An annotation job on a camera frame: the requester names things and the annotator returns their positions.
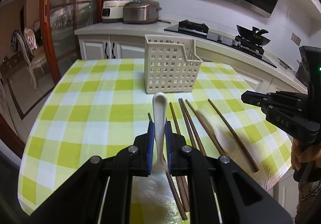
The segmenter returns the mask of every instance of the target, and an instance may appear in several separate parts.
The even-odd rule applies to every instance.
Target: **dark floor border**
[[[18,103],[18,101],[17,101],[17,99],[16,99],[16,97],[15,97],[15,95],[14,95],[14,92],[13,92],[12,87],[11,87],[11,85],[10,85],[9,79],[7,79],[7,83],[8,83],[8,87],[9,87],[9,91],[10,91],[10,94],[11,94],[11,97],[12,97],[12,100],[13,100],[13,103],[14,103],[16,109],[17,109],[17,112],[18,112],[21,120],[23,120],[23,119],[28,115],[28,113],[31,112],[31,110],[32,110],[34,107],[36,107],[36,105],[37,105],[43,98],[45,98],[49,93],[51,93],[52,90],[54,89],[54,87],[52,87],[52,88],[51,88],[49,91],[47,91],[43,96],[41,96],[40,99],[39,99],[38,101],[36,101],[36,102],[29,108],[29,110],[26,111],[26,113],[23,113],[23,111],[21,110],[21,108],[20,108],[20,106],[19,106],[19,103]]]

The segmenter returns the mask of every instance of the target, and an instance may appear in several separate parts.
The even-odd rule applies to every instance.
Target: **wok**
[[[246,29],[242,26],[236,26],[238,29],[238,32],[240,36],[245,38],[246,40],[249,40],[253,44],[264,46],[267,45],[271,40],[267,39],[266,37],[262,36],[262,34],[267,34],[268,31],[265,29],[259,29],[256,27],[253,27],[253,30]]]

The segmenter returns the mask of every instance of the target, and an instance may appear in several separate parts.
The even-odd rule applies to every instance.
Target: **metal screw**
[[[100,162],[100,157],[99,156],[92,156],[90,158],[90,162],[93,164],[99,163]]]
[[[219,160],[222,162],[222,163],[229,163],[230,162],[230,158],[226,155],[223,155],[219,158]]]
[[[192,151],[192,147],[185,145],[182,147],[182,151],[183,152],[191,152]]]
[[[135,153],[135,152],[138,151],[138,147],[135,146],[135,145],[129,146],[129,147],[128,147],[128,151],[129,151],[130,153]]]

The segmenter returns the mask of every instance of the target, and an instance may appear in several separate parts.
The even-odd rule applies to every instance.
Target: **white plastic basket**
[[[145,35],[145,86],[147,93],[191,92],[202,60],[195,40]]]

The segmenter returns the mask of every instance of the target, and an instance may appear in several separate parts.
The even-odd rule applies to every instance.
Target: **chopstick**
[[[194,136],[193,136],[191,127],[189,126],[187,115],[186,115],[186,112],[184,110],[182,102],[183,102],[183,99],[180,98],[179,99],[179,105],[180,105],[181,110],[182,110],[182,114],[183,114],[184,121],[185,121],[185,124],[186,124],[186,128],[187,128],[187,132],[188,132],[188,135],[189,135],[189,139],[191,140],[192,147],[197,149],[196,142],[194,140]]]
[[[149,118],[150,121],[153,121],[152,118],[151,118],[150,113],[148,113],[148,118]],[[175,188],[172,176],[168,172],[166,172],[166,177],[167,177],[167,180],[168,180],[168,184],[170,185],[170,188],[171,188],[174,200],[176,202],[177,208],[179,210],[179,214],[181,215],[182,220],[187,220],[187,216],[185,214],[182,202],[179,199],[179,195],[178,195],[177,190]]]
[[[202,153],[203,155],[206,156],[206,152],[205,152],[204,146],[203,146],[203,144],[202,144],[202,142],[201,142],[201,139],[200,139],[200,137],[199,137],[199,135],[198,135],[198,132],[197,132],[197,130],[196,130],[196,128],[195,128],[195,125],[194,125],[194,123],[193,123],[193,120],[192,120],[191,116],[189,115],[189,112],[188,112],[188,110],[187,110],[187,107],[186,107],[186,105],[185,105],[185,103],[184,103],[184,101],[183,101],[182,98],[181,98],[181,103],[182,103],[182,105],[183,105],[183,107],[184,107],[184,111],[185,111],[185,113],[186,113],[186,115],[187,115],[187,119],[188,119],[188,121],[189,121],[189,124],[191,125],[192,131],[193,131],[193,133],[194,133],[196,142],[197,142],[198,147],[199,147],[199,150],[201,151],[201,153]]]
[[[235,138],[235,140],[237,141],[237,143],[239,144],[241,150],[243,151],[245,157],[248,159],[248,161],[250,162],[253,170],[255,172],[259,171],[259,167],[257,166],[257,164],[255,163],[254,159],[252,158],[251,154],[248,152],[248,150],[246,149],[245,145],[243,144],[243,142],[241,141],[241,139],[238,137],[238,135],[236,134],[236,132],[233,130],[233,128],[231,127],[231,125],[228,123],[228,121],[224,118],[224,116],[220,113],[220,111],[217,109],[217,107],[214,105],[214,103],[208,99],[208,102],[211,104],[211,106],[214,108],[214,110],[217,112],[217,114],[220,116],[220,118],[223,120],[223,122],[225,123],[225,125],[228,127],[228,129],[230,130],[231,134],[233,135],[233,137]]]
[[[218,152],[220,153],[220,155],[226,155],[225,151],[222,149],[221,145],[219,144],[219,142],[217,141],[215,135],[210,131],[210,129],[208,129],[205,121],[203,120],[203,118],[200,116],[199,112],[197,112],[193,106],[190,104],[190,102],[186,99],[185,100],[186,103],[188,104],[188,106],[191,108],[191,110],[193,111],[193,113],[196,115],[196,117],[198,118],[199,122],[201,123],[201,125],[203,126],[204,130],[206,131],[206,133],[208,134],[208,136],[210,137],[211,141],[213,142],[213,144],[215,145],[215,147],[217,148]]]
[[[170,108],[171,108],[171,112],[172,112],[172,116],[173,116],[173,120],[176,128],[176,133],[180,135],[181,132],[179,130],[179,124],[177,122],[173,104],[171,102],[170,102]],[[185,176],[176,177],[176,182],[179,188],[179,194],[182,199],[184,210],[185,212],[189,212],[189,195],[188,195],[188,188],[187,188],[187,182],[186,182]]]

